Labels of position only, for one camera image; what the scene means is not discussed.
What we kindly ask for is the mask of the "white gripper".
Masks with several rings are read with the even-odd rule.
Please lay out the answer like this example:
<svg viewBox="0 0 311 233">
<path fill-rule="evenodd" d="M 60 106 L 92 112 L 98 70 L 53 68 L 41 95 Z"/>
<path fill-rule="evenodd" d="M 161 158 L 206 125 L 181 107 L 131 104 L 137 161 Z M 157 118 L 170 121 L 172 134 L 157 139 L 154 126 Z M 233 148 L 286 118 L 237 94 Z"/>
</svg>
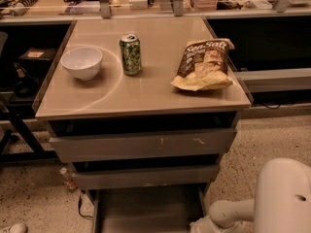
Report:
<svg viewBox="0 0 311 233">
<path fill-rule="evenodd" d="M 243 223 L 237 221 L 214 222 L 209 216 L 190 223 L 190 233 L 243 233 Z"/>
</svg>

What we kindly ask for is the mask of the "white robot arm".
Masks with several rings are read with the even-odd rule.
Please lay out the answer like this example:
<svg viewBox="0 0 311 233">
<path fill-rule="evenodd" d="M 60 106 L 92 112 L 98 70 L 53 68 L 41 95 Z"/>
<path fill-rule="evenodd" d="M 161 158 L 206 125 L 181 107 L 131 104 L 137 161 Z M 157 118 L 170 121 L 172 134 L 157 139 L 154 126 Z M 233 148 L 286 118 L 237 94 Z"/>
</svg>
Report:
<svg viewBox="0 0 311 233">
<path fill-rule="evenodd" d="M 311 233 L 311 167 L 288 158 L 264 164 L 253 199 L 214 202 L 190 233 Z"/>
</svg>

